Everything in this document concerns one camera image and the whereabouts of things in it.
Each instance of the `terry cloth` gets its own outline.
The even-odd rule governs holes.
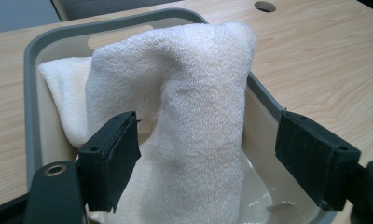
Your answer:
[[[63,106],[70,104],[54,97],[61,118],[83,119],[65,123],[62,118],[72,143],[87,140],[121,112],[135,110],[142,120],[142,158],[117,212],[102,217],[106,223],[236,222],[244,91],[255,48],[253,33],[240,22],[148,31],[95,50],[86,85],[83,78],[80,82],[85,95],[60,90],[70,96],[60,99],[75,106],[83,106],[85,98],[86,117],[67,114],[70,108]],[[65,79],[85,76],[77,66],[59,64],[67,60],[56,65],[68,70]],[[53,94],[59,90],[50,81],[64,76],[48,78],[52,63],[43,63],[40,71]],[[77,132],[83,125],[73,124],[82,123],[87,130]]]
[[[59,59],[38,66],[49,86],[66,137],[78,148],[89,139],[85,84],[90,65],[91,57],[86,57]]]

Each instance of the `hole in table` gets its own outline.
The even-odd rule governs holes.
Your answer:
[[[265,2],[265,1],[259,1],[254,4],[256,9],[263,12],[273,12],[276,10],[276,6],[274,6],[272,3]]]

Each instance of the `plastic tub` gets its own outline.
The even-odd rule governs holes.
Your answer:
[[[154,29],[188,23],[206,23],[184,9],[164,9],[111,21],[55,29],[38,36],[24,55],[27,177],[54,162],[73,161],[48,86],[36,67],[55,59],[91,56],[89,39],[97,34],[149,25]],[[241,209],[238,223],[330,223],[335,212],[324,212],[303,191],[274,155],[280,105],[250,73],[247,80],[242,139]]]

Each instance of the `wooden table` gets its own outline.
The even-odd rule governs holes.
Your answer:
[[[258,47],[252,71],[286,107],[308,116],[373,160],[373,10],[354,0],[186,0],[0,34],[0,204],[26,192],[23,52],[53,28],[183,7],[209,23],[244,21]],[[350,205],[334,223],[348,223]]]

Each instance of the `gray floor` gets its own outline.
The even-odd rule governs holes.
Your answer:
[[[59,21],[50,0],[0,0],[0,32]]]
[[[63,0],[69,20],[176,1],[180,0]]]

